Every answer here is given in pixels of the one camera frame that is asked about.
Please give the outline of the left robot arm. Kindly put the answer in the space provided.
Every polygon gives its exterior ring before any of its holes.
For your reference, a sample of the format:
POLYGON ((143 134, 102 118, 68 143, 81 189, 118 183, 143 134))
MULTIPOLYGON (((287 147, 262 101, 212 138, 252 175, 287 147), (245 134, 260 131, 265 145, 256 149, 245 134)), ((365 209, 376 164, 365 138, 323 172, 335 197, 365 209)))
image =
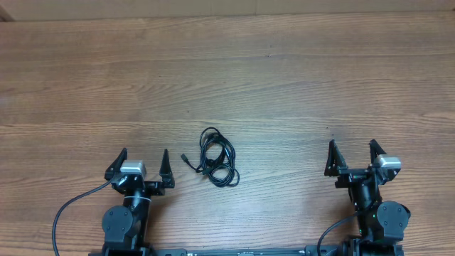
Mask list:
POLYGON ((160 181, 147 181, 144 162, 128 160, 127 155, 128 150, 124 148, 105 171, 105 179, 124 199, 120 206, 111 207, 103 215, 104 244, 99 252, 91 252, 89 256, 158 254, 145 241, 145 236, 151 198, 163 196, 167 188, 175 187, 168 150, 164 150, 161 161, 160 181))

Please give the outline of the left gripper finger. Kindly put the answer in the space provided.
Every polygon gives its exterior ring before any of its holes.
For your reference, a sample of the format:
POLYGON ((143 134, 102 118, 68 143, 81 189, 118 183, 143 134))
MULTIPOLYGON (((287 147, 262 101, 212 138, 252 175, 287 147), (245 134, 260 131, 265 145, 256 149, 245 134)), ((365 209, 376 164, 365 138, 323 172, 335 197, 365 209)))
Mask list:
POLYGON ((171 170, 168 149, 164 149, 159 175, 162 188, 175 188, 175 179, 171 170))
POLYGON ((127 160, 127 148, 123 148, 118 157, 106 169, 104 175, 105 180, 111 180, 116 173, 119 173, 125 160, 127 160))

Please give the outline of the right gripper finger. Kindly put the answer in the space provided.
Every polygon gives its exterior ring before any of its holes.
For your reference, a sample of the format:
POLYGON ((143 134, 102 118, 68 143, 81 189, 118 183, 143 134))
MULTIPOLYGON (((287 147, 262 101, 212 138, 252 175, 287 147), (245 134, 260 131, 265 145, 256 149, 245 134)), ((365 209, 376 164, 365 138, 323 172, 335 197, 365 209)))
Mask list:
POLYGON ((348 170, 348 165, 341 154, 336 142, 332 139, 329 142, 328 158, 324 170, 325 176, 340 176, 348 170))
POLYGON ((382 155, 385 155, 385 151, 383 150, 383 148, 379 145, 379 143, 375 139, 370 140, 369 147, 370 147, 370 166, 377 166, 378 163, 380 162, 382 155))

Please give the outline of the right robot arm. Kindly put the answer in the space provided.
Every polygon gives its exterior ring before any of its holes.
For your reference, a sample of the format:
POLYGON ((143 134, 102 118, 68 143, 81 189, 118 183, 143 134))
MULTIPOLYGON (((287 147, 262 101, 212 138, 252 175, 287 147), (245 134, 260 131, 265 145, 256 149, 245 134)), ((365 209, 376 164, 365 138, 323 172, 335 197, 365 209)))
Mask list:
POLYGON ((350 236, 331 253, 333 255, 403 255, 399 244, 411 217, 409 208, 395 201, 384 201, 380 186, 392 181, 400 172, 399 157, 389 155, 374 139, 369 142, 370 163, 363 169, 351 169, 332 139, 328 146, 325 176, 336 177, 336 188, 346 188, 354 214, 327 228, 316 244, 322 254, 322 241, 329 232, 356 219, 359 235, 350 236))

